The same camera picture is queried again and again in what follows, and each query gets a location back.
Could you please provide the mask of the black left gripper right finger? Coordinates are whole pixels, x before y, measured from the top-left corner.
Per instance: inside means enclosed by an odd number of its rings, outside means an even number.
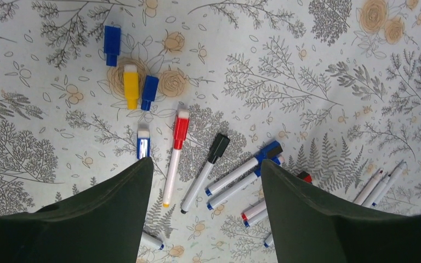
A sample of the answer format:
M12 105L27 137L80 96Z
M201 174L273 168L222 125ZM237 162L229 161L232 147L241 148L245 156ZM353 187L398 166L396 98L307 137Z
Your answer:
M421 214L362 207L273 161L261 181L278 262L421 262Z

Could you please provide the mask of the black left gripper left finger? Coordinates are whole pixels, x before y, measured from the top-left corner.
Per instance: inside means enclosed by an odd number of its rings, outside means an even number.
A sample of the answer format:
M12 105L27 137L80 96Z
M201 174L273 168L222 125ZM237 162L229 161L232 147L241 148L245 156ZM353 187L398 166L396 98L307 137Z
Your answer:
M152 179L146 157L36 212L0 216L0 262L134 262Z

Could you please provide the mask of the blue pen cap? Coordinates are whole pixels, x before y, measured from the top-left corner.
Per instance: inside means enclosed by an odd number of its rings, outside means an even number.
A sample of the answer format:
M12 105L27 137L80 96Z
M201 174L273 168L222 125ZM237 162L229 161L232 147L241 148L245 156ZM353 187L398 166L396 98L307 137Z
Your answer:
M152 102L155 101L158 83L159 79L157 77L146 76L141 96L141 109L143 111L149 111Z
M104 27L104 54L106 56L106 65L117 66L117 59L120 55L121 47L121 29L113 26Z

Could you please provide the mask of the red marker black eraser cap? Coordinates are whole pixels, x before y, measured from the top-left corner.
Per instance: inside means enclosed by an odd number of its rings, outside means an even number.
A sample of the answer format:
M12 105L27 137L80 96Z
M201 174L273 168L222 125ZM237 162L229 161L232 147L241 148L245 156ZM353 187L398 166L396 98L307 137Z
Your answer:
M302 171L301 173L299 173L297 175L297 177L300 178L301 180L304 180L304 181L312 184L312 177L306 171ZM261 213L265 209L266 209L266 203L265 203L265 200L263 199L261 202L259 202L254 207L252 207L252 208L250 208L250 209L248 209L248 210L246 210L245 212L242 213L241 216L242 216L243 222L246 223L249 219L251 219L254 216L256 216L257 214Z

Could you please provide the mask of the white marker body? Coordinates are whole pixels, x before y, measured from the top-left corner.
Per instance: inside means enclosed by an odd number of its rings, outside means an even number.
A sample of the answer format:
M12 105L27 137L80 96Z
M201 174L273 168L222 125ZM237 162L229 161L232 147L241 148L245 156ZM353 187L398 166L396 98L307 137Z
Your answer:
M380 182L376 185L376 187L373 189L373 191L370 193L370 195L365 199L365 201L362 203L363 207L369 208L378 198L378 196L382 193L382 191L387 186L391 175L386 175L383 177Z

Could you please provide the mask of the yellow pen cap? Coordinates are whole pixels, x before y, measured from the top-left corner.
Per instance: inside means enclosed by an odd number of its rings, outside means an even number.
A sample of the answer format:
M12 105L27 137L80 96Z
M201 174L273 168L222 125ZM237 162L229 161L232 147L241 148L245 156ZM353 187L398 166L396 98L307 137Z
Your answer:
M139 98L139 74L135 64L124 65L123 84L127 109L137 109Z

